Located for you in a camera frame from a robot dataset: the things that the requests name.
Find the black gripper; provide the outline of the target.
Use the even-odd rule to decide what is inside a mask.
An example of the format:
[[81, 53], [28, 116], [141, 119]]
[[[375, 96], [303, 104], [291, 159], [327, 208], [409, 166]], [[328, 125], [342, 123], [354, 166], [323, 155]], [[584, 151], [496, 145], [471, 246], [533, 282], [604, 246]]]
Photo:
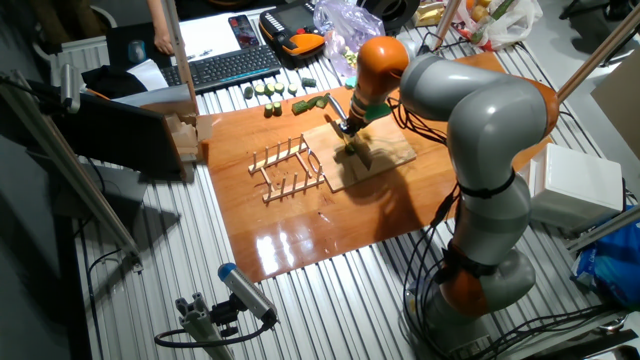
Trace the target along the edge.
[[344, 139], [359, 139], [359, 131], [369, 125], [370, 121], [365, 117], [358, 117], [355, 115], [349, 115], [347, 118], [347, 127], [340, 125], [339, 128], [343, 134]]

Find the person's hand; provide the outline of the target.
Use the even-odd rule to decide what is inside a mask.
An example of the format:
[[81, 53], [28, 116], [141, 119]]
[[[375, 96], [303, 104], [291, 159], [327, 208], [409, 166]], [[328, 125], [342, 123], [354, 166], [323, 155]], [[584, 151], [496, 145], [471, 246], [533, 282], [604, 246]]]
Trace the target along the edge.
[[156, 30], [154, 34], [154, 45], [159, 52], [165, 55], [173, 55], [174, 50], [170, 35], [167, 31]]

